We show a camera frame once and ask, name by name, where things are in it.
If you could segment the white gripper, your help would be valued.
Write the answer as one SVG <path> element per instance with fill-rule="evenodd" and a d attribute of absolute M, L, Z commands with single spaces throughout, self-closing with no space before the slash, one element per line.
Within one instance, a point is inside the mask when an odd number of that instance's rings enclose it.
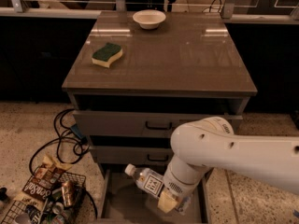
<path fill-rule="evenodd" d="M 192 194 L 198 185 L 198 181 L 194 180 L 191 184 L 178 180 L 169 169 L 164 173 L 164 185 L 167 189 L 161 192 L 158 208 L 164 213 L 178 210 L 180 200 Z"/>

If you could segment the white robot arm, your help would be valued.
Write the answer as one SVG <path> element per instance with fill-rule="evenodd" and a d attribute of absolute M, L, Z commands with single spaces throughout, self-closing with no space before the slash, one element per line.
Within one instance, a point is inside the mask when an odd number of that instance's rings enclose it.
<path fill-rule="evenodd" d="M 299 138 L 236 135 L 221 117 L 178 126 L 170 137 L 173 157 L 164 173 L 158 208 L 183 213 L 211 168 L 221 168 L 299 193 Z"/>

